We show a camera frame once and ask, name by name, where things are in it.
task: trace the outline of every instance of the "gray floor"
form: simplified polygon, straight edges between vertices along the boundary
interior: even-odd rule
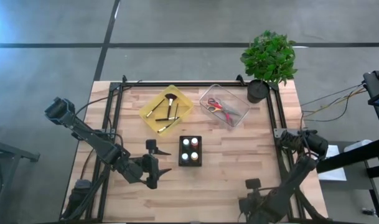
[[[102,43],[113,0],[0,0],[0,43]],[[125,0],[111,42],[248,42],[271,29],[297,42],[379,42],[379,0]],[[243,49],[109,49],[101,80],[232,80],[243,74]],[[3,223],[58,219],[77,142],[44,117],[56,96],[88,101],[101,49],[0,49],[0,141],[40,152],[22,161]],[[379,48],[296,49],[301,103],[356,85],[379,70]],[[328,98],[303,107],[314,110]],[[331,123],[308,121],[331,141],[375,140],[379,123],[366,93]],[[310,116],[330,119],[344,105]],[[379,223],[359,213],[373,204],[365,190],[322,184],[329,216]]]

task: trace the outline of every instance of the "scissors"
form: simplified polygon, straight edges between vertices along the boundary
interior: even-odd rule
[[[228,124],[230,125],[233,125],[233,120],[230,116],[230,114],[234,114],[234,115],[238,115],[240,116],[238,113],[234,112],[234,111],[231,111],[231,110],[227,110],[226,107],[223,106],[223,104],[221,104],[221,101],[220,100],[216,100],[214,98],[209,98],[207,100],[207,104],[208,104],[208,107],[207,109],[212,112],[212,113],[216,113],[217,111],[221,111],[222,113],[225,114],[225,117],[227,119],[227,122]]]

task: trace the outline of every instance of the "clear plastic container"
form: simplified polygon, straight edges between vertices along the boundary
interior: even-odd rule
[[[245,118],[250,110],[250,106],[247,103],[217,84],[210,86],[206,90],[199,103],[204,113],[233,128]]]

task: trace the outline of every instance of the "black tray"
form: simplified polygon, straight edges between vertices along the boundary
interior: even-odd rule
[[[192,144],[190,143],[192,138],[197,138],[198,144],[197,147],[193,147]],[[184,146],[182,141],[184,139],[189,140],[189,146]],[[198,158],[196,161],[193,161],[190,158],[190,155],[193,152],[197,152]],[[184,161],[181,158],[181,155],[183,153],[187,153],[189,158],[187,161]],[[178,166],[202,166],[202,137],[201,136],[179,136],[179,153],[178,153]]]

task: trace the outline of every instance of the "potted plant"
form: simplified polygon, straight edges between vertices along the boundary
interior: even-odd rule
[[[247,99],[258,103],[269,94],[269,86],[293,79],[297,69],[293,69],[294,41],[287,41],[287,35],[279,35],[266,30],[256,37],[245,50],[240,60],[246,66],[246,74],[254,76],[247,87]]]

